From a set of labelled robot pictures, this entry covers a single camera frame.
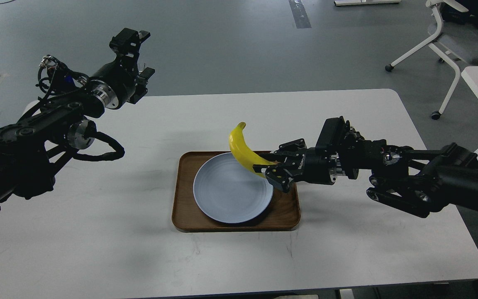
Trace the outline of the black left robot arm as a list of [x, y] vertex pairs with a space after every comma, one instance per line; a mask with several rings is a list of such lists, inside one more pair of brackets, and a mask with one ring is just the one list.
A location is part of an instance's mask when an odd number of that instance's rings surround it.
[[106, 109], [135, 104], [146, 95], [154, 69], [138, 70], [141, 44], [150, 33], [124, 28], [109, 43], [115, 59], [92, 76], [51, 55], [42, 58], [38, 87], [44, 97], [19, 120], [0, 127], [0, 203], [52, 191], [55, 175], [71, 159], [100, 162], [124, 156], [123, 146], [97, 130]]

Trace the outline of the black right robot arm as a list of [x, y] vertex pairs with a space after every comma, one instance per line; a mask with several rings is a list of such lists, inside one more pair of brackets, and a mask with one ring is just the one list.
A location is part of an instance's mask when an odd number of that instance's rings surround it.
[[296, 182], [333, 185], [337, 176], [356, 179], [368, 169], [366, 193], [376, 202], [420, 218], [449, 204], [478, 211], [477, 155], [456, 143], [431, 151], [366, 140], [339, 117], [325, 121], [315, 147], [294, 140], [262, 157], [273, 165], [254, 163], [254, 172], [285, 193]]

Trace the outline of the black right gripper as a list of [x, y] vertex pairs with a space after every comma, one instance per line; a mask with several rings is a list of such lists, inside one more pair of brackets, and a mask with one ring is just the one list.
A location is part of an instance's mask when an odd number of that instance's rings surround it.
[[[288, 159], [300, 160], [285, 162]], [[317, 154], [314, 148], [307, 148], [304, 139], [297, 139], [279, 145], [271, 152], [271, 161], [277, 163], [254, 164], [255, 173], [264, 178], [276, 189], [289, 193], [296, 182], [308, 182], [318, 185], [333, 185], [338, 175], [337, 155]]]

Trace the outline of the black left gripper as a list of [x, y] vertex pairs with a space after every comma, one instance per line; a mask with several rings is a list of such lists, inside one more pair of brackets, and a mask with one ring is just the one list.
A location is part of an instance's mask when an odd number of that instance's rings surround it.
[[155, 69], [145, 67], [139, 71], [138, 58], [140, 47], [150, 37], [150, 32], [124, 28], [114, 36], [109, 47], [120, 61], [105, 64], [91, 78], [88, 87], [90, 94], [98, 98], [105, 108], [120, 109], [125, 103], [136, 104], [148, 93], [148, 81], [155, 74]]

